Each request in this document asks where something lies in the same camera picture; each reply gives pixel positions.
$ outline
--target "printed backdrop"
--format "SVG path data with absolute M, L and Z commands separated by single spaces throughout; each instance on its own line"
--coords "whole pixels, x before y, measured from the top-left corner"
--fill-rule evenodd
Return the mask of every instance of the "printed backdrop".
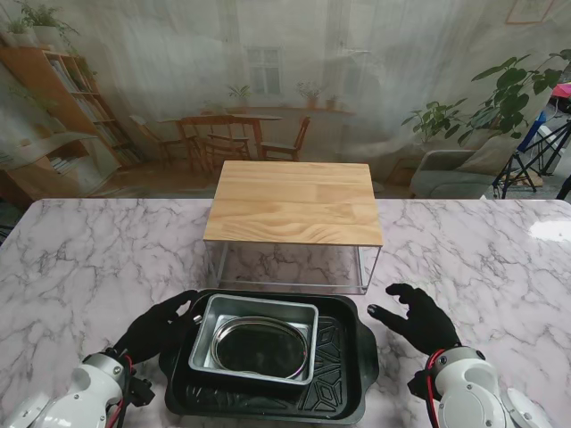
M 0 195 L 19 206 L 208 196 L 236 157 L 366 162 L 379 197 L 478 197 L 571 47 L 565 0 L 30 0 L 63 37 L 0 4 Z

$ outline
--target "window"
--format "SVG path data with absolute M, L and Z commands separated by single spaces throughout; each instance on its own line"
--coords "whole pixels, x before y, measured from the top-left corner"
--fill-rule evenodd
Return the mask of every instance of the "window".
M 271 48 L 248 49 L 250 80 L 255 94 L 280 94 L 279 51 Z

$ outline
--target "black glove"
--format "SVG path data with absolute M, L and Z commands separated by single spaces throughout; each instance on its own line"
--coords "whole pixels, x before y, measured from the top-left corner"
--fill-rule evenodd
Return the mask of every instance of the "black glove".
M 152 306 L 133 321 L 113 348 L 118 354 L 127 353 L 136 364 L 181 343 L 192 320 L 188 319 L 190 311 L 179 317 L 177 310 L 195 296 L 196 290 L 188 290 Z
M 399 296 L 400 303 L 409 305 L 408 319 L 377 305 L 369 305 L 367 312 L 404 336 L 417 350 L 432 355 L 437 350 L 461 345 L 452 321 L 423 290 L 408 284 L 392 284 L 386 292 Z

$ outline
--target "red cable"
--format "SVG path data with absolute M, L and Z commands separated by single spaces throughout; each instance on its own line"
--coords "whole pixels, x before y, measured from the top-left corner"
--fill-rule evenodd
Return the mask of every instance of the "red cable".
M 117 405 L 115 413 L 113 413 L 113 416 L 111 416 L 111 418 L 109 419 L 109 423 L 105 428 L 112 428 L 115 425 L 115 423 L 117 422 L 117 418 L 119 417 L 119 412 L 121 411 L 122 407 L 123 407 L 123 400 L 121 400 Z
M 445 350 L 438 350 L 434 353 L 434 355 L 428 361 L 426 368 L 430 370 L 434 365 L 434 362 L 438 358 L 440 354 L 442 354 Z M 428 372 L 428 376 L 426 377 L 426 386 L 428 387 L 428 399 L 430 400 L 430 410 L 432 411 L 432 415 L 434 418 L 434 423 L 436 424 L 435 428 L 439 428 L 438 425 L 438 417 L 436 416 L 436 410 L 434 409 L 434 394 L 432 392 L 432 378 L 430 377 L 430 371 Z
M 131 370 L 133 369 L 133 360 L 129 355 L 125 355 L 125 359 L 128 361 L 128 373 L 131 374 Z
M 131 359 L 131 357 L 129 355 L 125 355 L 124 357 L 128 362 L 128 373 L 131 374 L 131 372 L 133 371 L 133 360 Z M 123 400 L 121 400 L 119 402 L 119 404 L 117 405 L 117 409 L 115 410 L 115 413 L 113 413 L 113 416 L 111 416 L 111 418 L 109 419 L 109 423 L 107 424 L 107 426 L 105 428 L 112 428 L 115 425 L 115 423 L 117 422 L 117 418 L 119 417 L 119 413 L 120 413 L 122 408 L 123 408 Z

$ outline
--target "houseplant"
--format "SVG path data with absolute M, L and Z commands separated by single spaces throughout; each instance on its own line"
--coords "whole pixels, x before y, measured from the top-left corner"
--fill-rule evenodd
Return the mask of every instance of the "houseplant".
M 36 39 L 29 30 L 29 24 L 23 19 L 11 20 L 7 26 L 8 32 L 21 47 L 36 47 Z
M 18 43 L 16 43 L 16 39 L 13 37 L 13 34 L 8 32 L 9 27 L 9 21 L 0 21 L 0 38 L 8 47 L 18 47 Z
M 313 81 L 298 82 L 297 93 L 307 100 L 307 108 L 314 110 L 318 105 L 319 94 L 323 92 L 323 87 Z
M 337 100 L 339 99 L 338 95 L 331 95 L 329 98 L 327 98 L 325 100 L 325 108 L 327 110 L 335 110 L 335 107 L 337 106 Z
M 559 82 L 562 71 L 553 69 L 540 71 L 540 69 L 555 57 L 571 61 L 571 49 L 551 53 L 550 58 L 535 70 L 526 70 L 518 65 L 528 56 L 511 57 L 503 64 L 491 67 L 472 78 L 472 81 L 477 81 L 499 75 L 496 87 L 488 99 L 480 104 L 480 109 L 470 117 L 467 123 L 468 129 L 459 137 L 459 144 L 477 129 L 488 129 L 491 136 L 510 134 L 512 138 L 521 137 L 518 127 L 522 123 L 529 125 L 521 112 L 530 100 L 530 95 L 526 92 L 533 88 L 533 94 L 538 95 L 548 87 L 554 88 Z
M 230 89 L 230 92 L 228 93 L 228 96 L 230 98 L 237 98 L 238 102 L 242 107 L 246 107 L 248 105 L 248 98 L 250 97 L 250 95 L 252 95 L 252 93 L 250 92 L 249 85 L 244 85 L 244 86 L 228 85 L 228 89 Z
M 420 135 L 420 140 L 423 144 L 428 143 L 433 137 L 445 131 L 444 138 L 450 138 L 459 130 L 462 120 L 459 118 L 459 110 L 456 107 L 461 105 L 467 100 L 462 98 L 455 104 L 440 104 L 437 101 L 432 101 L 426 105 L 426 110 L 414 110 L 412 116 L 406 118 L 401 126 L 406 125 L 412 120 L 417 123 L 412 129 L 412 132 Z
M 41 44 L 53 45 L 58 51 L 62 51 L 64 40 L 67 44 L 70 43 L 66 36 L 67 32 L 79 34 L 69 24 L 55 18 L 55 13 L 59 12 L 59 7 L 47 7 L 41 4 L 34 8 L 26 1 L 14 0 L 21 5 L 21 12 L 24 15 L 24 20 L 34 28 L 37 40 Z

